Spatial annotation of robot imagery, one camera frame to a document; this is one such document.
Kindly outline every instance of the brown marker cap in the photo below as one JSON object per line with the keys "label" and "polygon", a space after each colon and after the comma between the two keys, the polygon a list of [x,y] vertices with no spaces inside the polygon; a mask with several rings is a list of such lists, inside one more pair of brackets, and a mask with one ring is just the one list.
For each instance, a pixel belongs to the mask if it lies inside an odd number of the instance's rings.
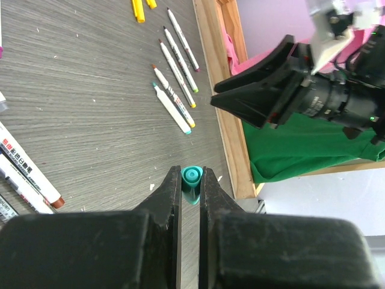
{"label": "brown marker cap", "polygon": [[61,208],[66,202],[63,200],[62,197],[60,197],[55,202],[51,203],[51,206],[53,206],[55,209]]}

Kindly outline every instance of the yellow marker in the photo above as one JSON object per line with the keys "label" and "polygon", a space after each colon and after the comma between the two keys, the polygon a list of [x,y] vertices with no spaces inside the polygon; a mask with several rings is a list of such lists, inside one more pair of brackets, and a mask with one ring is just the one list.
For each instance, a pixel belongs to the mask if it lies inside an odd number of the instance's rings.
{"label": "yellow marker", "polygon": [[132,9],[134,10],[134,15],[139,23],[146,21],[142,0],[132,0]]}
{"label": "yellow marker", "polygon": [[150,6],[151,9],[154,9],[157,6],[155,0],[146,0],[146,2],[147,2],[147,5]]}

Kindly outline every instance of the purple wall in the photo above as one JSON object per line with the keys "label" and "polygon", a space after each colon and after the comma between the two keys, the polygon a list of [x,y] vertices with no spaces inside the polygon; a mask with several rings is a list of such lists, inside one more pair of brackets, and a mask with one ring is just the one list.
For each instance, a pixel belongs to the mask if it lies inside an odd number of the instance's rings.
{"label": "purple wall", "polygon": [[275,48],[286,34],[294,35],[297,40],[313,34],[305,0],[237,0],[237,3],[249,58]]}

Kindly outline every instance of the blue marker cap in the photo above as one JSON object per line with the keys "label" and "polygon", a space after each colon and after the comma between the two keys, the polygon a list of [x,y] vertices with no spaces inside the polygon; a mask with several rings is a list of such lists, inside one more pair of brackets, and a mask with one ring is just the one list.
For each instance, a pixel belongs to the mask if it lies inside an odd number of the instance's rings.
{"label": "blue marker cap", "polygon": [[191,205],[196,205],[200,197],[200,180],[203,169],[197,166],[182,169],[182,194]]}

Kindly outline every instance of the green cloth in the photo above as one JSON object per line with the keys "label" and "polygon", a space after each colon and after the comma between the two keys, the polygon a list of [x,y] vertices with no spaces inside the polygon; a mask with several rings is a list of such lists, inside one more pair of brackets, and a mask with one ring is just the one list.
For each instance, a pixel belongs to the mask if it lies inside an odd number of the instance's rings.
{"label": "green cloth", "polygon": [[349,140],[342,127],[295,113],[285,125],[256,129],[243,122],[254,182],[276,182],[356,158],[380,161],[385,144],[370,143],[373,130]]}

